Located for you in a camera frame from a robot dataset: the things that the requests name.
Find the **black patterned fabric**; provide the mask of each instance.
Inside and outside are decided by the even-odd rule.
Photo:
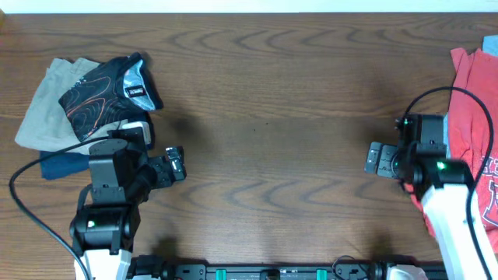
[[[134,66],[138,69],[134,84],[126,88],[127,77]],[[86,73],[59,99],[59,104],[81,142],[105,124],[161,107],[146,71],[146,63],[139,53],[114,58]]]

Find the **red cloth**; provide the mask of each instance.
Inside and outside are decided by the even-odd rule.
[[[474,93],[486,105],[498,135],[498,57],[477,50],[467,54],[463,48],[451,51],[453,65],[457,72],[453,86]],[[451,157],[462,159],[472,174],[477,175],[486,154],[489,141],[488,123],[481,107],[469,96],[458,91],[451,93],[448,111],[448,137]],[[498,253],[498,145],[493,146],[491,157],[477,185],[477,197],[482,223],[486,228],[489,241]],[[421,204],[412,195],[412,201],[422,211]],[[424,215],[429,233],[434,236],[432,226]]]

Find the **wood grain tabletop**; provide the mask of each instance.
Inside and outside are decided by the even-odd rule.
[[[156,149],[183,145],[188,178],[140,206],[134,255],[227,263],[440,260],[393,180],[363,172],[394,118],[454,78],[450,50],[480,47],[497,14],[7,15],[0,33],[0,278],[73,279],[71,256],[24,216],[7,183],[38,157],[14,138],[54,58],[141,51],[164,108]],[[444,113],[447,93],[414,110]],[[89,172],[19,196],[64,238]]]

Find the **green led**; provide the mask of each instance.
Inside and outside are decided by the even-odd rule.
[[[446,168],[446,164],[443,162],[437,162],[437,169],[443,170]]]

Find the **white wall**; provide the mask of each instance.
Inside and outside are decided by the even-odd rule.
[[[5,13],[498,12],[498,0],[0,0]]]

